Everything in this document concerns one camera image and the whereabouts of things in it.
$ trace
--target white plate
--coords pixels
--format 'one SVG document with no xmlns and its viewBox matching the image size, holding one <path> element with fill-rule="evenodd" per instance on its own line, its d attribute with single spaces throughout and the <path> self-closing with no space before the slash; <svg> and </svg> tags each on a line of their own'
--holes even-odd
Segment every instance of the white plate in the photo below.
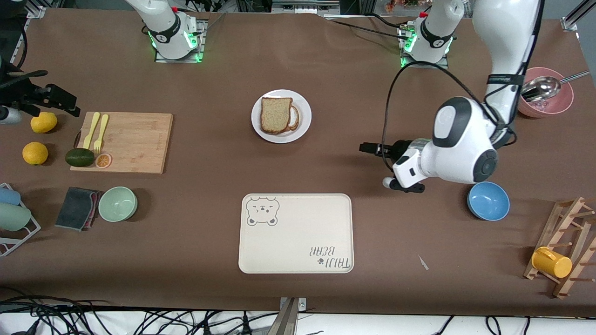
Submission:
<svg viewBox="0 0 596 335">
<path fill-rule="evenodd" d="M 267 134 L 260 128 L 260 111 L 261 111 L 261 99 L 262 98 L 292 98 L 292 106 L 294 106 L 300 114 L 300 120 L 298 122 L 298 128 L 295 131 L 287 131 L 281 134 L 272 135 Z M 262 138 L 273 143 L 289 143 L 302 137 L 311 126 L 312 113 L 311 107 L 300 94 L 290 91 L 289 89 L 276 89 L 269 93 L 263 94 L 254 103 L 253 112 L 250 115 L 254 131 L 259 134 Z"/>
<path fill-rule="evenodd" d="M 249 194 L 238 266 L 247 274 L 345 274 L 354 266 L 345 194 Z"/>
</svg>

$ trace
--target bread slice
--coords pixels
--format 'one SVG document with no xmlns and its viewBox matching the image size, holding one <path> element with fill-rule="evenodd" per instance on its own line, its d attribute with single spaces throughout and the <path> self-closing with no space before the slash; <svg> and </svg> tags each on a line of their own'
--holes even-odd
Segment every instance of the bread slice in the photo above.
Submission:
<svg viewBox="0 0 596 335">
<path fill-rule="evenodd" d="M 295 131 L 298 128 L 298 124 L 300 123 L 300 113 L 298 113 L 298 108 L 292 106 L 291 113 L 290 113 L 290 123 L 288 124 L 288 131 Z"/>
<path fill-rule="evenodd" d="M 261 130 L 268 134 L 284 132 L 290 123 L 292 98 L 261 99 Z"/>
</svg>

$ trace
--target bear drawing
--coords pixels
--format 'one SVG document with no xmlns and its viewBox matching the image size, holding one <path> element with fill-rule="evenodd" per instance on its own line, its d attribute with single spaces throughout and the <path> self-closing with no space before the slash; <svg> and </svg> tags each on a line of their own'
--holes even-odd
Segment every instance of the bear drawing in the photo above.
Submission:
<svg viewBox="0 0 596 335">
<path fill-rule="evenodd" d="M 265 223 L 274 226 L 277 224 L 277 210 L 280 209 L 280 203 L 275 198 L 250 198 L 246 203 L 246 209 L 249 211 L 247 223 L 254 226 L 257 223 Z"/>
</svg>

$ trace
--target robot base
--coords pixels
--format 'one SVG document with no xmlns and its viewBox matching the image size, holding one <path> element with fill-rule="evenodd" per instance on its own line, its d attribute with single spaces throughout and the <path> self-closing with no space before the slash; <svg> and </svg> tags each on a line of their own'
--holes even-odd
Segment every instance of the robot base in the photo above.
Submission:
<svg viewBox="0 0 596 335">
<path fill-rule="evenodd" d="M 199 33 L 195 38 L 197 39 L 197 47 L 193 49 L 188 55 L 177 59 L 171 60 L 162 56 L 157 50 L 155 51 L 155 62 L 156 63 L 184 63 L 194 64 L 201 63 L 203 61 L 203 54 L 205 52 L 205 40 L 207 39 L 207 24 L 209 20 L 198 20 L 197 19 L 197 32 Z"/>
<path fill-rule="evenodd" d="M 408 34 L 411 33 L 411 30 L 408 29 L 409 27 L 413 27 L 414 21 L 409 21 L 407 24 L 402 24 L 402 26 L 400 28 L 397 28 L 398 31 L 398 36 L 406 36 L 409 37 Z M 412 58 L 412 56 L 410 56 L 409 53 L 407 53 L 404 49 L 406 47 L 406 44 L 408 43 L 407 40 L 403 40 L 400 39 L 399 40 L 399 53 L 401 55 L 401 66 L 404 67 L 407 64 L 416 61 L 415 59 Z M 447 55 L 444 55 L 443 58 L 441 58 L 440 61 L 438 61 L 436 63 L 438 66 L 441 66 L 443 69 L 448 69 L 449 68 L 449 64 L 447 63 Z M 433 66 L 428 66 L 428 65 L 412 65 L 412 67 L 421 67 L 423 69 L 436 69 Z"/>
</svg>

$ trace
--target orange slice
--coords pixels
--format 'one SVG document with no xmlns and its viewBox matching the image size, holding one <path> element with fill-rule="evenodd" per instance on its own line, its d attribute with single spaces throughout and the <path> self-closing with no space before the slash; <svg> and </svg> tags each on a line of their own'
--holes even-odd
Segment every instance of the orange slice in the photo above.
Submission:
<svg viewBox="0 0 596 335">
<path fill-rule="evenodd" d="M 95 159 L 95 166 L 98 169 L 105 169 L 111 165 L 111 161 L 112 161 L 111 154 L 100 154 Z"/>
</svg>

